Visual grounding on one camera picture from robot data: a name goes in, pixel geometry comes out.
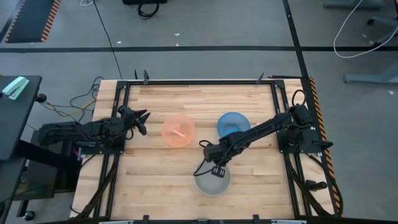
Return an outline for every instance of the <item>wire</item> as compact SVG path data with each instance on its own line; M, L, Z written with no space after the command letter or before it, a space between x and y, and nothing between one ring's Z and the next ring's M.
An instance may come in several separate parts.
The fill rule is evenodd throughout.
M33 128L33 127L30 126L29 124L26 123L25 125L28 126L28 127L30 127L30 128L32 128L33 130L37 131L37 129Z
M96 78L93 80L93 84L91 84L91 87L90 87L90 89L88 90L88 92L85 93L85 94L82 94L82 95L79 95L79 96L76 96L76 97L73 97L72 99L70 99L69 105L72 106L72 107L74 107L74 108L82 109L82 108L80 108L80 107L74 105L74 104L73 104L73 101L76 100L76 99L78 99L78 98L81 98L81 97L84 97L84 96L89 95L90 92L91 92L92 90L93 90L93 91L98 91L98 88L100 87L100 84L96 84L96 83L95 83L98 79L104 80L104 78L101 77L101 76L96 77ZM93 96L93 93L92 93L91 95L92 95L92 97L94 98L94 100L91 101L90 103L94 103L94 101L96 100L96 98ZM78 122L80 122L81 119L83 119L83 117L84 117L84 115L85 115L85 111L82 110L82 112L83 112L83 114L80 116Z
M315 157L313 157L313 156L311 156L311 155L309 155L309 154L307 154L307 153L306 153L306 155L307 155L310 159L312 159L313 161L315 161L315 162L323 169L324 173L325 173L326 176L329 178L331 184L332 184L333 186L335 186L335 189L336 189L336 191L337 191L337 195L338 195L338 197L340 198L340 208L339 208L338 213L337 213L337 215L340 217L340 216L343 214L343 196L341 195L340 189L338 188L338 186L337 186L337 184L336 184L336 180L330 175L329 172L327 172L327 170L323 167L322 163L321 163L318 159L316 159Z
M50 102L48 102L48 101L45 101L45 102L43 102L45 105L49 105L50 106ZM65 106L65 105L55 105L55 104L52 104L52 106L54 106L54 107L62 107L62 108L75 108L74 106ZM83 110L85 110L85 111L93 111L93 110L90 110L90 109L85 109L85 108L83 108Z
M159 2L156 2L156 8L153 12L151 13L146 13L142 11L142 7L143 5L147 2L148 0L141 0L141 2L138 5L138 16L141 19L150 19L152 16L154 16L156 14L156 12L159 10Z
M299 105L299 104L294 104L294 98L296 97L296 94L297 94L298 92L301 92L301 93L304 94L304 100L303 100L303 103L302 103L301 105L304 105L305 102L307 101L307 96L305 96L304 91L303 91L303 90L296 90L296 91L293 93L293 97L292 97L292 105L293 105L293 106Z
M75 212L76 214L80 215L80 212L76 211L75 209L72 208L72 205L69 206L69 209L73 212Z
M200 170L200 168L202 167L202 165L205 163L205 159L204 159L204 160L201 162L200 166L199 166L199 167L196 169L196 171L193 173L193 176L194 176L194 177L198 177L198 176L201 176L201 175L205 175L205 174L211 172L212 170L214 170L214 168L220 166L220 164L224 161L224 159L226 158L226 156L228 155L228 153L229 153L229 151L232 149L232 147L234 147L234 145L236 145L236 143L238 143L240 140L242 140L242 139L244 139L244 138L246 138L246 137L247 137L247 136L243 136L243 137L239 138L238 140L236 140L234 143L232 143L232 145L229 146L229 148L228 148L228 149L226 150L226 152L224 153L223 157L220 159L220 161L219 161L215 166L213 166L213 167L212 167L211 169L209 169L208 171L204 171L204 172L202 172L202 173L200 173L200 174L197 174L197 172Z
M211 144L211 142L209 142L209 141L207 141L207 140L201 140L201 141L199 142L199 146L201 146L201 147L206 147L206 146L204 146L204 145L201 144L202 142L207 142L207 144Z
M398 27L397 27L397 28L395 29L395 31L392 33L392 35L390 36L390 38L388 38L388 39L387 39L384 43L382 43L381 45L379 45L379 46L377 46L377 47L375 47L375 48L373 48L373 49L371 49L371 50L368 50L368 51L366 51L366 52L362 52L362 53L356 54L356 55L341 56L341 55L337 52L337 50L336 50L336 40L337 40L338 36L340 35L341 30L344 28L344 26L345 26L345 24L346 24L348 18L352 15L352 13L358 8L358 6L359 6L362 2L363 2L363 0L360 0L360 2L358 3L358 5L356 5L356 7L350 12L350 14L348 14L346 20L344 21L343 25L341 25L340 30L338 31L338 33L337 33L337 35L336 35L336 37L335 37L335 39L334 39L334 41L333 41L333 49L335 50L335 53L337 54L337 56L339 56L339 57L341 57L341 58L355 58L355 57L358 57L358 56L361 56L361 55L370 53L370 52L372 52L372 51L374 51L374 50L377 50L377 49L381 48L382 46L384 46L385 44L387 44L387 43L395 36L396 32L398 31Z
M86 163L87 163L88 161L90 161L90 160L91 160L92 158L94 158L94 157L95 157L95 154L92 155L90 158L88 158L84 163L82 163L80 168L82 168L84 165L86 165Z
M92 5L93 3L94 3L94 0L91 0L91 2L89 0L81 0L80 5L83 7L86 7L86 6Z
M80 131L79 129L77 129L77 128L53 128L53 129L49 129L49 130L47 130L43 135L44 136L47 136L47 134L49 133L49 132L51 132L51 131L57 131L57 130L75 130L75 131L77 131L77 132L79 132L79 134L81 135L81 136L83 136L83 138L85 139L85 140L87 140L87 141L89 141L89 140L91 140L90 138L88 138L87 136L86 136L86 134L85 133L83 133L82 131ZM66 138L66 137L63 137L63 138L58 138L57 140L69 140L69 139L71 139L71 137L69 137L69 138Z
M109 38L108 31L106 31L106 28L105 28L104 22L102 21L101 14L100 14L100 12L98 10L97 4L95 3L95 1L93 1L93 3L94 3L94 6L95 6L95 10L97 11L99 20L101 21L102 27L104 28L106 37L108 38L109 45L111 46L111 50L112 50L112 53L113 53L114 61L116 62L116 65L118 66L120 79L123 79L122 72L120 71L120 66L119 66L118 59L116 58L116 54L114 53L114 49L113 49L113 46L112 46L111 38Z
M60 116L68 116L68 115L71 116L71 115L74 115L74 114L79 113L79 112L82 111L82 110L88 110L88 109L86 109L86 108L89 107L89 105L93 104L94 102L95 102L95 100L91 100L91 101L90 101L89 103L87 103L85 106L83 106L83 107L79 108L78 110L76 110L75 112L72 112L72 113L67 114L67 115L60 114L61 111L59 111L58 109L56 109L56 105L53 105L53 104L51 104L51 103L48 102L48 101L45 101L43 104L48 105L48 106L51 106L51 107L54 109L54 111L57 112ZM62 106L62 107L66 107L66 108L76 108L77 106Z
M69 114L67 114L67 113L65 113L65 112L57 111L57 110L53 110L53 109L51 109L51 108L48 108L48 107L47 107L45 104L43 104L43 103L40 103L40 105L44 106L45 108L47 108L47 109L50 110L50 111L55 111L55 112L57 112L59 115L60 115L60 114L65 114L66 116L69 116L69 117L71 117L71 119L73 119L74 121L76 121L76 123L78 123L77 120L76 120L74 117L70 116Z
M133 131L132 131L132 128L130 128L130 131L131 131L131 136L128 137L128 138L127 138L127 136L126 136L126 140L132 140L132 137L134 137L134 133L133 133Z

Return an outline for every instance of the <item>wooden tabletop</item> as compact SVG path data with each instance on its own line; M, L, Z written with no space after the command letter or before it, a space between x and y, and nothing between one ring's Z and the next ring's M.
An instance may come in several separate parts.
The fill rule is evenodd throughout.
M94 120L111 116L116 82L101 82ZM285 80L285 85L290 102L293 92L302 89L301 82ZM303 95L298 94L296 100L302 101ZM148 134L141 136L135 132L134 139L126 141L119 162L112 219L141 220L143 215L155 220L252 219L253 214L260 218L294 217L276 134L252 143L228 163L232 179L223 195L203 195L192 176L203 160L203 148L198 142L218 142L216 123L223 114L239 112L252 127L275 116L269 85L137 85L131 87L128 106L134 110L147 109L151 115L146 122ZM168 146L160 134L165 119L175 114L185 114L195 122L196 139L183 148ZM306 155L301 155L301 159L306 179L326 181L318 164ZM97 155L80 172L73 201L78 212L98 188L102 160L103 156ZM296 191L300 212L304 214L298 187ZM333 213L328 190L313 194L325 210ZM104 194L101 215L106 199Z

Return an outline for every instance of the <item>concrete floor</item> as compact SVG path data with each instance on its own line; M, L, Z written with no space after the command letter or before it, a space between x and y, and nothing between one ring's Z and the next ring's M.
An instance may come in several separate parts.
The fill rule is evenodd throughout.
M48 41L6 44L0 48L109 47L94 6L81 7L80 0L62 1ZM382 25L366 26L373 15L395 17L392 1L380 11L357 11L347 23L339 46L367 46L391 31ZM0 27L12 14L17 0L0 2ZM330 47L347 10L324 9L319 0L289 0L301 46ZM170 0L158 15L139 19L134 7L121 1L98 0L99 11L115 47L279 45L293 46L281 0ZM398 46L398 38L390 46ZM343 52L344 55L357 52ZM195 51L118 52L124 78L134 78L134 69L151 78L257 78L266 75L301 76L295 52ZM398 169L395 127L398 119L398 86L347 85L347 73L369 74L386 69L398 52L373 52L345 60L333 52L304 52L308 74L315 79L323 111L337 182L343 194L345 217L398 220L396 185ZM118 79L111 52L0 54L0 74L41 75L40 92L49 101L67 105L70 98L88 91L97 76ZM90 97L79 103L89 101ZM86 115L83 122L91 119ZM28 123L67 121L40 105L34 105ZM26 128L22 138L30 139ZM69 216L73 194L34 200L31 223L64 220ZM13 203L8 223L15 218Z

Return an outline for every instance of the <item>floor mat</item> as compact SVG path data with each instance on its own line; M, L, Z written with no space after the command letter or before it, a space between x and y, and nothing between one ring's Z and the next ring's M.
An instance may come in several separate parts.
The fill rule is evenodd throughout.
M59 7L60 0L24 0L5 42L45 42Z

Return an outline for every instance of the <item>orange bowl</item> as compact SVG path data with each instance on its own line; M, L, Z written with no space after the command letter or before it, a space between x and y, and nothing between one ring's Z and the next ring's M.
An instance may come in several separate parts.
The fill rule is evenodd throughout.
M195 123L185 115L170 116L163 123L162 137L170 146L186 146L195 138Z

